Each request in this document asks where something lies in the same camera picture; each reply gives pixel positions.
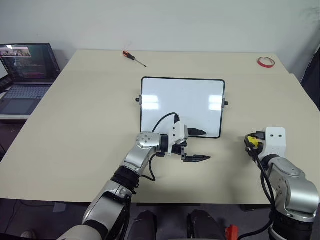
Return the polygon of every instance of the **laptop screen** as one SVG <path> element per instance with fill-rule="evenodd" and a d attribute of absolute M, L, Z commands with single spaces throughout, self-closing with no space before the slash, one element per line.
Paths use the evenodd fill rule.
<path fill-rule="evenodd" d="M 61 72 L 49 43 L 0 44 L 0 60 L 18 83 L 53 83 Z"/>

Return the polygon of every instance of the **red tape roll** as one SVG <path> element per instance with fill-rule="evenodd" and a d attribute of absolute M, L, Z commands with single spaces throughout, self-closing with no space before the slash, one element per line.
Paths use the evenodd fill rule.
<path fill-rule="evenodd" d="M 267 68 L 267 69 L 270 69 L 272 68 L 276 63 L 273 59 L 271 59 L 270 57 L 267 57 L 267 56 L 262 56 L 262 57 L 259 57 L 258 59 L 258 64 L 261 66 L 261 67 L 264 67 L 264 68 Z"/>

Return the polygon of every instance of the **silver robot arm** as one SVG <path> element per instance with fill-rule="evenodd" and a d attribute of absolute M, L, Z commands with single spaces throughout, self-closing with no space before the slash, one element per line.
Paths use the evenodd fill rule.
<path fill-rule="evenodd" d="M 188 127 L 180 121 L 172 126 L 168 135 L 140 132 L 118 170 L 86 210 L 82 225 L 71 228 L 58 240 L 112 240 L 116 239 L 121 229 L 121 235 L 125 235 L 132 195 L 136 194 L 139 178 L 153 155 L 179 154 L 184 162 L 200 162 L 210 158 L 204 155 L 187 157 L 187 139 Z"/>
<path fill-rule="evenodd" d="M 319 193 L 316 186 L 306 179 L 306 174 L 285 158 L 286 130 L 267 127 L 265 131 L 253 132 L 250 136 L 259 141 L 256 146 L 258 158 L 276 192 L 270 239 L 310 239 Z"/>

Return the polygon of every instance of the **beige tabletop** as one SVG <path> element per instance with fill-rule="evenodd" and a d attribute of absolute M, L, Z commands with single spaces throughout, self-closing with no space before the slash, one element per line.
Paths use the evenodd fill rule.
<path fill-rule="evenodd" d="M 287 158 L 320 189 L 319 111 L 274 54 L 270 69 L 258 53 L 132 54 L 148 67 L 120 51 L 76 52 L 0 163 L 0 198 L 92 201 L 135 144 L 144 76 L 223 79 L 229 106 L 219 139 L 188 140 L 190 155 L 211 159 L 154 159 L 157 181 L 142 178 L 134 202 L 267 203 L 243 140 L 269 126 L 286 128 Z"/>

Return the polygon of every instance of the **laptop touchpad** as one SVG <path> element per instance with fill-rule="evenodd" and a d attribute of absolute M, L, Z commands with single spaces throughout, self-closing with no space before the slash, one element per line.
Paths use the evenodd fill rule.
<path fill-rule="evenodd" d="M 26 115 L 34 102 L 34 100 L 11 100 L 1 111 L 1 114 Z"/>

